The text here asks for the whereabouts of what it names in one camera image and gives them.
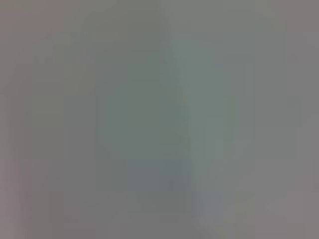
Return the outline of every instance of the gray wall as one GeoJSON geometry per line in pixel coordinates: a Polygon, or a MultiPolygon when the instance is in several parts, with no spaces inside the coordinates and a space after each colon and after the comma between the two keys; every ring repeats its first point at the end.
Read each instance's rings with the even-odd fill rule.
{"type": "Polygon", "coordinates": [[[268,208],[279,198],[279,208],[315,208],[289,198],[318,190],[317,6],[163,4],[190,115],[201,221],[212,238],[318,237],[313,217],[288,220],[268,208]]]}
{"type": "Polygon", "coordinates": [[[25,238],[200,238],[157,2],[35,4],[10,30],[3,90],[25,238]]]}

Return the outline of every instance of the blurry surface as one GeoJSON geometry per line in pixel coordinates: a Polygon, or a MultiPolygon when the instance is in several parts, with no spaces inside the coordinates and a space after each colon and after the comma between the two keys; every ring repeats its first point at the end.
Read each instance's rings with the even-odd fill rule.
{"type": "Polygon", "coordinates": [[[267,205],[318,191],[318,3],[165,4],[211,237],[317,238],[311,219],[292,225],[267,205]]]}
{"type": "Polygon", "coordinates": [[[157,2],[30,4],[3,45],[24,238],[200,238],[157,2]]]}
{"type": "Polygon", "coordinates": [[[0,96],[0,237],[17,239],[23,238],[23,210],[8,126],[7,100],[0,96]]]}

